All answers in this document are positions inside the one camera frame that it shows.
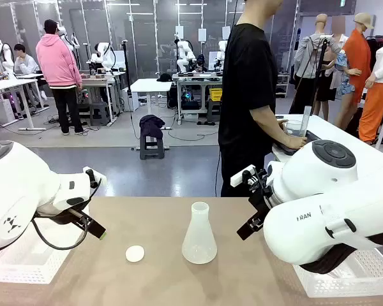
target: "person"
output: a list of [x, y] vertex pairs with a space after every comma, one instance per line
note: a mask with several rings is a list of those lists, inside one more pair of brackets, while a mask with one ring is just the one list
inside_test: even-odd
[[197, 62], [196, 62], [196, 67], [195, 67], [195, 71], [193, 72], [207, 72], [207, 68], [204, 67], [204, 64], [206, 63], [205, 59], [204, 59], [204, 55], [203, 54], [200, 54], [198, 57], [197, 57]]
[[322, 72], [317, 84], [318, 91], [315, 100], [315, 108], [313, 109], [313, 114], [319, 115], [320, 107], [322, 105], [322, 113], [326, 121], [329, 118], [329, 100], [334, 101], [336, 97], [336, 89], [331, 89], [335, 62], [336, 54], [332, 52], [330, 47], [328, 47], [324, 54]]
[[[14, 51], [16, 53], [16, 60], [14, 63], [14, 72], [19, 75], [29, 75], [30, 73], [39, 73], [40, 68], [38, 67], [36, 61], [31, 57], [30, 55], [26, 54], [26, 48], [20, 43], [17, 43], [14, 46]], [[35, 104], [36, 107], [40, 108], [41, 105], [39, 104], [40, 97], [38, 96], [41, 94], [42, 98], [46, 101], [47, 95], [44, 91], [41, 91], [40, 93], [37, 91], [37, 88], [34, 84], [29, 84], [31, 90], [33, 91], [33, 95], [36, 101], [32, 101], [32, 103]], [[26, 97], [28, 97], [28, 93], [26, 91], [26, 88], [24, 88], [24, 92], [26, 94]]]
[[369, 89], [359, 121], [359, 139], [371, 145], [383, 118], [383, 47], [376, 52], [376, 64], [365, 87]]
[[359, 13], [354, 21], [355, 29], [343, 46], [344, 53], [338, 56], [339, 65], [337, 65], [345, 72], [342, 76], [342, 105], [335, 120], [335, 125], [342, 130], [346, 130], [356, 113], [364, 85], [372, 73], [370, 47], [363, 36], [367, 29], [373, 29], [372, 18], [367, 13]]
[[[292, 101], [289, 113], [304, 113], [306, 106], [313, 106], [313, 88], [322, 52], [327, 15], [320, 14], [315, 21], [315, 33], [304, 37], [298, 46], [294, 62], [296, 95]], [[326, 38], [334, 54], [339, 54], [341, 48], [333, 38]]]
[[273, 140], [299, 149], [306, 138], [285, 134], [276, 120], [278, 69], [266, 38], [266, 22], [282, 0], [246, 0], [233, 27], [223, 71], [223, 97], [218, 143], [222, 159], [222, 196], [250, 196], [248, 186], [230, 186], [230, 178], [249, 165], [258, 171]]
[[81, 135], [84, 130], [79, 118], [77, 88], [82, 90], [82, 79], [77, 63], [70, 49], [58, 36], [57, 22], [46, 20], [44, 30], [46, 34], [36, 47], [37, 58], [56, 101], [61, 131], [64, 135], [70, 134], [70, 124], [66, 115], [68, 105], [75, 134]]

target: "person in pink hoodie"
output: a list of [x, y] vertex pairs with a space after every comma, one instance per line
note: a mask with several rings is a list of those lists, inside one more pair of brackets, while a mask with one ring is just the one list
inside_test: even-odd
[[46, 20], [44, 30], [46, 35], [38, 42], [36, 53], [41, 70], [56, 101], [61, 131], [63, 135], [70, 134], [66, 115], [68, 105], [75, 134], [81, 135], [84, 130], [79, 119], [77, 89], [82, 90], [82, 79], [77, 63], [70, 49], [58, 36], [57, 22], [51, 19]]

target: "orange outfit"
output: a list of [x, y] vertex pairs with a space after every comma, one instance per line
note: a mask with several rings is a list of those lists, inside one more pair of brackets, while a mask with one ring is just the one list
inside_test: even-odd
[[352, 31], [343, 49], [346, 52], [350, 68], [357, 68], [362, 71], [360, 76], [350, 76], [350, 83], [355, 87], [352, 102], [358, 104], [362, 98], [364, 84], [372, 73], [370, 71], [370, 57], [372, 54], [366, 38], [357, 30]]
[[376, 139], [383, 118], [383, 83], [374, 83], [368, 90], [363, 114], [359, 122], [359, 138], [363, 142]]

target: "stool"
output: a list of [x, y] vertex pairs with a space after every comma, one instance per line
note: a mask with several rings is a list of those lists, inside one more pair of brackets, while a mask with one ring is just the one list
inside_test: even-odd
[[[92, 126], [94, 125], [94, 120], [99, 120], [102, 126], [106, 126], [108, 124], [109, 113], [106, 111], [106, 107], [107, 106], [105, 103], [97, 103], [97, 104], [91, 103], [89, 105], [89, 121]], [[101, 116], [100, 119], [94, 119], [94, 109], [97, 109], [100, 111], [99, 112]]]
[[[147, 136], [140, 136], [140, 159], [145, 160], [147, 157], [158, 156], [159, 159], [165, 158], [165, 148], [163, 147], [163, 139], [156, 139], [155, 142], [147, 142]], [[148, 149], [148, 147], [157, 146], [157, 149]]]
[[[220, 121], [220, 105], [221, 101], [213, 101], [212, 99], [209, 100], [209, 110], [207, 111], [207, 122], [213, 122], [213, 121]], [[213, 107], [219, 106], [219, 110], [215, 110], [215, 112], [218, 112], [218, 115], [213, 115]]]

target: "white bottle cap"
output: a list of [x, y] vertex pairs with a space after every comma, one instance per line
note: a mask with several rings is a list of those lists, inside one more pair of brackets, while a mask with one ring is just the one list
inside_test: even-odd
[[126, 259], [131, 263], [141, 261], [145, 256], [145, 249], [140, 245], [133, 245], [126, 250]]

